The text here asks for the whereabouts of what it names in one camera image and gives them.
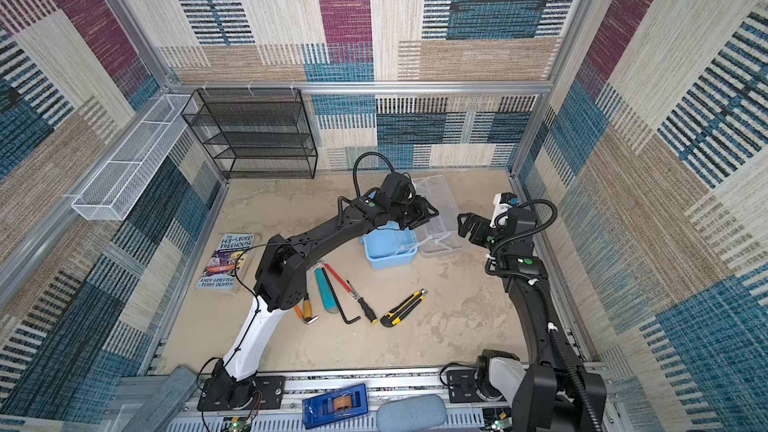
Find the clear tool box tray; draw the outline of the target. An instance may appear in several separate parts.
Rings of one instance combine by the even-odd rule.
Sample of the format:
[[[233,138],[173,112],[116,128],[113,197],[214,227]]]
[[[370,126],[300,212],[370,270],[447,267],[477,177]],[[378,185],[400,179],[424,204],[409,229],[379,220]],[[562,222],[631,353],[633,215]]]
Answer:
[[[419,226],[414,233],[418,252],[425,258],[437,258],[460,253],[465,241],[458,235],[458,207],[443,175],[415,178],[416,192],[425,197],[439,214]]]

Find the blue plastic tool box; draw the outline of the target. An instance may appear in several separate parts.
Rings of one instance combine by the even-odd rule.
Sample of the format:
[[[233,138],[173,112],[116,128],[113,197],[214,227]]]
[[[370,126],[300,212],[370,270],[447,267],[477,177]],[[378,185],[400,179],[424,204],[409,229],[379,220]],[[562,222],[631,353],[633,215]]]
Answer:
[[[418,252],[415,230],[400,230],[396,222],[364,235],[360,241],[366,258],[376,270],[410,264]]]

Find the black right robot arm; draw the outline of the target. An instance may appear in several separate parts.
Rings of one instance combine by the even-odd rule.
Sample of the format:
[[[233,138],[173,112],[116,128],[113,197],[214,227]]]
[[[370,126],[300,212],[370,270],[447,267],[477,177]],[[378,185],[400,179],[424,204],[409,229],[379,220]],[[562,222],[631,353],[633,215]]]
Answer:
[[[458,234],[487,250],[484,271],[502,280],[521,321],[529,363],[522,378],[502,378],[504,357],[487,360],[490,385],[509,401],[514,431],[601,431],[607,398],[604,379],[586,370],[570,346],[555,310],[533,235],[554,224],[557,207],[534,199],[493,219],[457,216]]]

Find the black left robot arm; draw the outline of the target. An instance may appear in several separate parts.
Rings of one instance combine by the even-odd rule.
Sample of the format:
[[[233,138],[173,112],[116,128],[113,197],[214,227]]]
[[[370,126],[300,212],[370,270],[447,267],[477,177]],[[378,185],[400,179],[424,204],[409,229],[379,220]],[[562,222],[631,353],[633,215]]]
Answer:
[[[264,252],[251,289],[253,301],[235,342],[202,384],[201,412],[242,410],[255,404],[262,355],[283,316],[307,295],[307,272],[327,254],[390,222],[415,229],[439,215],[425,197],[391,200],[383,191],[337,200],[337,214],[290,238],[276,235]]]

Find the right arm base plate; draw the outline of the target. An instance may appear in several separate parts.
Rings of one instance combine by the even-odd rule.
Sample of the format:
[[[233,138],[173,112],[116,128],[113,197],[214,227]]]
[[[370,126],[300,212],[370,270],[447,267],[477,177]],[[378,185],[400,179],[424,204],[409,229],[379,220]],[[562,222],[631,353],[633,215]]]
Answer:
[[[487,372],[470,368],[450,368],[443,377],[451,403],[506,402],[506,397],[490,382]]]

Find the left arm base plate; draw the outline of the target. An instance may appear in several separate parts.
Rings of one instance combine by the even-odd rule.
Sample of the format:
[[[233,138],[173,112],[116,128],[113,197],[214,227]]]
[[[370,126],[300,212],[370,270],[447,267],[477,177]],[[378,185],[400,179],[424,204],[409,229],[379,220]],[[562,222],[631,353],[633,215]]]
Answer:
[[[235,381],[226,373],[204,383],[197,410],[202,412],[238,411],[261,408],[279,409],[285,376],[254,375]]]

